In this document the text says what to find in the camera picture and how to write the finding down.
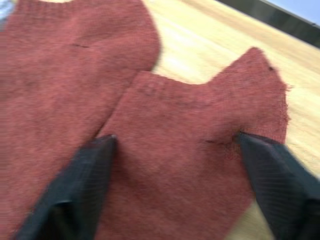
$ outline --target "wooden surface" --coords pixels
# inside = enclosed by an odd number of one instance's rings
[[[162,54],[154,69],[157,74],[202,84],[250,47],[263,49],[283,81],[291,86],[287,93],[291,120],[286,144],[311,172],[320,176],[319,49],[215,0],[143,1],[162,41]],[[271,239],[256,204],[226,238]]]

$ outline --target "sock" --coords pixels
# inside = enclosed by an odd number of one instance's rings
[[[286,86],[252,48],[207,84],[141,72],[99,136],[118,153],[96,240],[222,240],[253,200],[238,131],[281,143]]]
[[[19,0],[1,42],[7,239],[160,46],[140,0]]]

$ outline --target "red sock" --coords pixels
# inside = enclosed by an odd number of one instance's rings
[[[137,73],[152,69],[159,40],[140,0],[19,0],[1,42],[8,239]]]
[[[99,133],[119,151],[96,239],[224,239],[253,199],[233,137],[284,142],[285,92],[256,48],[203,85],[141,72]]]

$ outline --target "black object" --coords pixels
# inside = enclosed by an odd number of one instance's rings
[[[320,239],[320,182],[270,138],[239,133],[256,201],[276,240]]]
[[[97,138],[78,150],[48,186],[15,240],[93,240],[102,211],[116,137]]]
[[[320,26],[267,0],[218,0],[280,31],[320,48]]]

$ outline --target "wooden table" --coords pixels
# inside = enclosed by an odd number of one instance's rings
[[[68,2],[70,0],[46,0]],[[250,47],[264,50],[291,90],[286,144],[320,176],[320,50],[215,0],[143,0],[162,41],[154,72],[202,84]],[[253,204],[226,240],[270,240]]]

